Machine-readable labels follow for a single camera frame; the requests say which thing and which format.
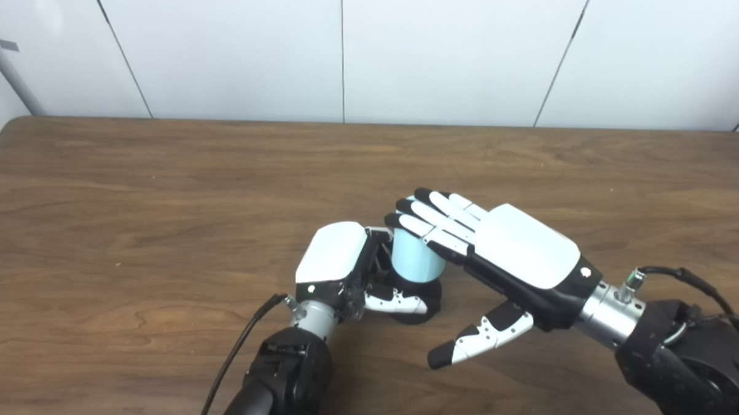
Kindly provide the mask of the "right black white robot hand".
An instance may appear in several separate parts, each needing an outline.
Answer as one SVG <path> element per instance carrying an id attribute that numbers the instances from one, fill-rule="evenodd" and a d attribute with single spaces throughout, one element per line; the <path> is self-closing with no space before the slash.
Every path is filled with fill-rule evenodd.
<path id="1" fill-rule="evenodd" d="M 601 283 L 601 272 L 576 243 L 512 204 L 485 210 L 456 193 L 418 188 L 384 222 L 505 298 L 427 353 L 434 370 L 504 346 L 533 327 L 570 329 Z"/>

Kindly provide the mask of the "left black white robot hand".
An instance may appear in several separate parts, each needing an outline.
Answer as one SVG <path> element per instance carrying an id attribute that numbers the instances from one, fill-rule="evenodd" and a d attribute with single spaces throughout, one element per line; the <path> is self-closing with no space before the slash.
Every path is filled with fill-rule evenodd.
<path id="1" fill-rule="evenodd" d="M 366 311 L 411 325 L 432 319 L 441 311 L 440 281 L 401 276 L 393 243 L 386 227 L 341 221 L 318 228 L 297 267 L 296 301 L 327 305 L 340 323 Z"/>

